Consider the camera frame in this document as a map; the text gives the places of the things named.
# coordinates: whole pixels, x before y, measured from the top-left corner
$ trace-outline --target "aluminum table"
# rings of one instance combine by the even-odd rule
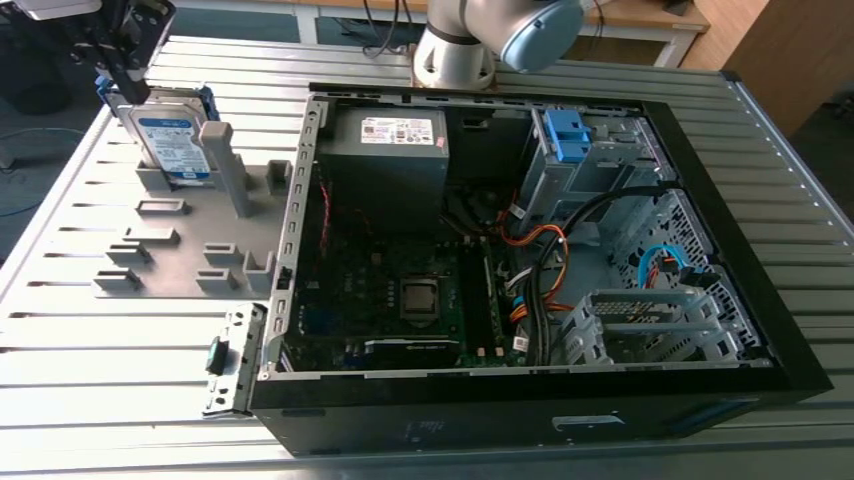
[[[153,84],[206,81],[249,164],[293,159],[311,81],[409,84],[402,57],[173,37]],[[565,62],[500,69],[506,92],[668,102],[836,390],[672,442],[294,459],[254,419],[203,421],[207,347],[234,303],[97,299],[93,273],[138,219],[141,159],[105,109],[0,271],[0,471],[122,478],[851,477],[854,230],[745,87],[710,72]]]

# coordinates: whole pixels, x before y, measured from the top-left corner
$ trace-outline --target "floor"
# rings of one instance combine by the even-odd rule
[[[294,17],[242,12],[181,10],[173,33],[299,41]],[[374,38],[367,25],[349,22],[342,26],[330,18],[319,19],[318,36],[321,43],[357,46]],[[415,42],[419,36],[421,28],[399,28],[395,41]],[[74,105],[63,112],[47,116],[21,115],[0,100],[0,145],[17,158],[14,168],[0,171],[0,265],[35,213],[35,208],[29,207],[37,206],[49,192],[79,140],[71,132],[35,132],[10,139],[3,136],[25,128],[41,127],[85,131],[101,108],[91,69],[69,64],[62,70],[75,97]],[[854,168],[851,166],[854,120],[837,119],[833,109],[822,108],[794,135],[792,143],[844,211],[854,217]]]

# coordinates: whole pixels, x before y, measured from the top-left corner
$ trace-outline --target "power supply label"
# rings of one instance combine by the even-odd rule
[[[433,122],[422,118],[369,117],[362,120],[362,143],[433,145]]]
[[[165,172],[187,180],[211,175],[205,151],[193,143],[195,131],[189,120],[141,118],[139,125]]]

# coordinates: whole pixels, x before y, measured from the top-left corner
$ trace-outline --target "black cable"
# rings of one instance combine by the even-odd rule
[[[660,197],[665,195],[672,190],[680,190],[682,186],[677,182],[661,182],[654,186],[641,186],[641,187],[626,187],[620,190],[613,190],[601,195],[597,195],[594,198],[588,200],[584,205],[573,212],[570,218],[564,224],[564,234],[566,238],[570,238],[570,234],[573,233],[573,229],[576,226],[584,222],[588,217],[602,207],[604,205],[612,203],[614,200],[618,200],[625,197]],[[549,253],[558,246],[560,237],[554,237],[552,242],[546,245],[546,247],[541,250],[540,257],[534,261],[532,265],[532,273],[529,274],[529,281],[534,285],[540,285],[540,274],[549,258]],[[540,292],[529,292],[529,295],[524,295],[525,304],[529,307],[529,315],[534,313],[536,315],[541,314],[546,310],[546,304],[542,295]],[[558,336],[558,339],[552,343],[549,347],[550,353],[558,348],[566,336],[570,333],[570,329],[565,329]]]
[[[377,29],[377,24],[374,23],[374,16],[371,15],[371,7],[369,7],[369,0],[362,0],[362,5],[365,6],[365,16],[369,19],[369,25],[371,26],[371,30],[374,30],[377,41],[382,42],[383,37],[381,36],[379,30]]]
[[[371,27],[374,28],[374,32],[377,33],[377,27],[374,27],[374,17],[371,16],[371,9],[369,8],[369,0],[362,0],[362,1],[365,4],[365,11],[369,17],[369,23],[371,24]],[[379,55],[386,51],[386,49],[389,48],[389,45],[391,44],[391,40],[395,35],[395,28],[398,27],[399,15],[401,15],[401,0],[395,0],[395,16],[391,20],[391,28],[389,29],[389,34],[386,35],[386,41],[379,46],[379,48],[377,48],[377,53],[370,53],[371,47],[369,46],[362,48],[362,53],[371,60],[379,57]]]
[[[410,24],[410,33],[415,33],[415,23],[413,22],[413,14],[410,13],[410,4],[403,0],[403,11],[406,12],[406,21]]]
[[[530,279],[525,280],[525,284],[522,285],[522,292],[525,295],[528,295],[529,290],[532,288],[532,282]],[[542,342],[541,342],[541,335],[540,335],[540,323],[537,322],[537,320],[534,319],[534,316],[530,314],[529,312],[529,323],[530,323],[530,328],[529,328],[529,352],[525,358],[525,364],[532,367],[532,366],[540,366],[540,362],[541,362],[541,352],[542,352]]]
[[[590,46],[588,47],[588,53],[582,57],[582,60],[588,60],[593,55],[593,52],[597,48],[600,48],[600,43],[602,42],[602,37],[605,35],[605,12],[602,10],[602,4],[600,0],[593,0],[597,4],[597,11],[600,12],[600,21],[597,22],[597,30],[593,33],[593,39],[590,40]]]

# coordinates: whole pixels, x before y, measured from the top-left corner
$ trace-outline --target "white table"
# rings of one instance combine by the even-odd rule
[[[321,17],[367,19],[365,8],[342,7],[326,5],[310,5],[302,3],[263,1],[263,0],[177,0],[179,8],[197,8],[207,10],[226,10],[257,13],[275,13],[294,15],[299,27],[301,43],[307,45],[318,44],[318,23]],[[374,20],[391,21],[394,11],[386,9],[373,9]],[[406,14],[401,9],[399,21],[406,21]],[[428,14],[413,12],[415,23],[428,22]],[[677,68],[688,54],[697,35],[704,27],[693,24],[674,24],[674,28],[610,26],[604,28],[605,38],[621,38],[628,40],[650,40],[665,43],[654,66]],[[585,25],[581,35],[593,37],[597,32],[596,25]]]

